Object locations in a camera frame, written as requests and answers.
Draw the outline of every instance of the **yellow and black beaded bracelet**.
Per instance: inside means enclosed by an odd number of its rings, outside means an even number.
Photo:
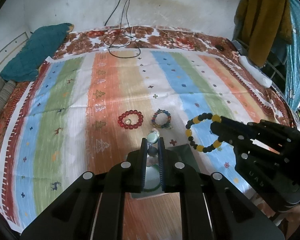
[[[214,149],[218,148],[221,146],[221,143],[223,140],[221,140],[220,137],[218,137],[217,140],[215,140],[213,142],[213,144],[211,144],[208,147],[204,147],[203,145],[197,145],[192,137],[192,131],[190,130],[191,126],[193,124],[196,123],[200,123],[201,121],[205,120],[205,119],[209,119],[212,120],[213,122],[221,122],[221,117],[217,114],[211,114],[211,113],[203,113],[203,114],[199,114],[198,116],[196,116],[195,118],[191,119],[188,121],[188,123],[186,124],[186,136],[188,137],[188,140],[190,141],[190,145],[197,150],[198,152],[212,152]]]

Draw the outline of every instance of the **wall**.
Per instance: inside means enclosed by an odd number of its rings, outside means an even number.
[[[24,0],[6,0],[0,10],[0,50],[25,30]]]
[[[103,26],[118,0],[24,0],[30,31],[40,26],[70,22],[75,31]],[[120,23],[121,1],[108,25]],[[131,25],[185,27],[231,39],[239,0],[131,0]]]

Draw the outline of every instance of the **black cable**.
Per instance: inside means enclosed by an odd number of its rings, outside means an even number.
[[[112,13],[110,14],[109,18],[107,19],[105,26],[107,25],[108,21],[110,20],[111,16],[113,15],[113,13],[115,12],[115,10],[117,9],[117,7],[119,6],[121,0],[119,0],[119,2],[117,3],[117,6],[114,8],[114,10],[112,11]]]
[[[123,14],[124,14],[124,8],[126,7],[126,4],[128,2],[128,7],[127,7],[127,10],[126,10],[126,19],[127,19],[127,23],[128,23],[128,28],[130,29],[130,36],[128,36],[127,34],[125,33],[122,33],[123,35],[127,36],[130,38],[130,41],[128,44],[125,44],[125,45],[122,45],[122,46],[114,46],[114,42],[118,39],[120,33],[121,33],[121,30],[122,30],[122,19],[123,19]],[[128,9],[129,9],[129,5],[130,5],[130,0],[126,0],[124,6],[123,6],[123,9],[122,9],[122,14],[121,14],[121,21],[120,21],[120,29],[119,29],[119,32],[116,36],[116,38],[113,40],[113,42],[111,44],[107,44],[105,41],[104,41],[104,44],[108,45],[109,48],[108,48],[108,51],[109,53],[114,56],[114,57],[117,57],[117,58],[134,58],[134,57],[138,57],[140,54],[141,54],[141,50],[140,48],[138,47],[137,49],[139,50],[139,53],[135,56],[132,56],[132,57],[119,57],[119,56],[116,56],[114,54],[111,53],[110,49],[111,48],[122,48],[122,47],[125,47],[125,46],[129,46],[131,43],[132,43],[132,29],[130,28],[130,24],[129,24],[129,21],[128,21]]]

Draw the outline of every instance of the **teal pillow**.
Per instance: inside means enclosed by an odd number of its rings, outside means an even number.
[[[16,82],[35,81],[38,68],[48,56],[54,55],[70,26],[70,23],[62,23],[37,29],[21,51],[4,67],[0,76]]]

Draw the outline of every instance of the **bed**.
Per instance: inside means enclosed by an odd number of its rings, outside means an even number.
[[[188,120],[214,113],[243,123],[260,119],[299,128],[296,115],[274,88],[263,88],[238,62],[224,38],[186,29],[134,26],[70,33],[34,82],[20,82],[0,117],[0,213],[18,232],[31,223],[78,176],[107,172],[140,147],[158,109],[171,114],[171,127],[159,129],[165,145],[182,147]],[[126,130],[118,116],[129,110],[144,116]],[[157,122],[164,123],[158,116]],[[192,129],[210,145],[210,122]],[[232,147],[211,153],[191,147],[184,157],[203,173],[223,173],[241,192],[254,191],[234,170]],[[178,194],[157,187],[157,164],[146,171],[147,192],[127,194],[123,239],[182,239]]]

